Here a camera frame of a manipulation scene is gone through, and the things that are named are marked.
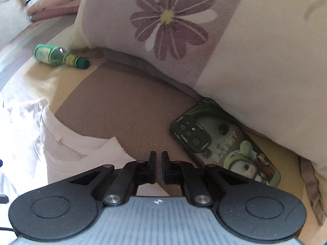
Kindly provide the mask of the pink folded quilt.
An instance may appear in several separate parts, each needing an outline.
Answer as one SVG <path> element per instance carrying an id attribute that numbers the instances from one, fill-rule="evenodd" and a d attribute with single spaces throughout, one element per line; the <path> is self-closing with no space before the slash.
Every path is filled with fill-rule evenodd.
<path id="1" fill-rule="evenodd" d="M 27 10 L 32 22 L 77 14 L 81 0 L 37 0 Z"/>

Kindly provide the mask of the smartphone with rabbit case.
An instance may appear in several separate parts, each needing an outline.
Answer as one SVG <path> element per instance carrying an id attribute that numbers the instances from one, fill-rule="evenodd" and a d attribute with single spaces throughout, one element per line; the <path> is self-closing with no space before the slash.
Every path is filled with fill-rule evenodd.
<path id="1" fill-rule="evenodd" d="M 170 133 L 200 166 L 218 165 L 272 187 L 280 182 L 280 173 L 262 149 L 210 98 L 177 117 Z"/>

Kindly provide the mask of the white printed t-shirt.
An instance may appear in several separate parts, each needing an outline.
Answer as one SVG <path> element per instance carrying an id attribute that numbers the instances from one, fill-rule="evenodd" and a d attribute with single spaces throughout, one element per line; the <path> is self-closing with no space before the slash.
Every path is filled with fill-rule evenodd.
<path id="1" fill-rule="evenodd" d="M 1 107 L 1 194 L 13 201 L 30 190 L 104 164 L 133 161 L 118 140 L 82 136 L 63 125 L 48 100 Z"/>

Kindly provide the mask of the green glass bottle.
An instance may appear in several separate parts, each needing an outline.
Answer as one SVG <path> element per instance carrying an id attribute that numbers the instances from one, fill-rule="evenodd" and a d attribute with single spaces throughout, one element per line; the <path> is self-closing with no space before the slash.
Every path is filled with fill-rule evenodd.
<path id="1" fill-rule="evenodd" d="M 87 69 L 89 60 L 67 53 L 62 47 L 39 44 L 33 50 L 33 57 L 44 64 L 51 66 L 68 65 L 78 69 Z"/>

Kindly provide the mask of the floral pillow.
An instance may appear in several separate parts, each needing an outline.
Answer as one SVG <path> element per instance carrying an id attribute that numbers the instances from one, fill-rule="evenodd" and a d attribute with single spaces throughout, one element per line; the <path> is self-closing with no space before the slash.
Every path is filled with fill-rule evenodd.
<path id="1" fill-rule="evenodd" d="M 69 47 L 141 58 L 326 174 L 326 0 L 82 0 Z"/>

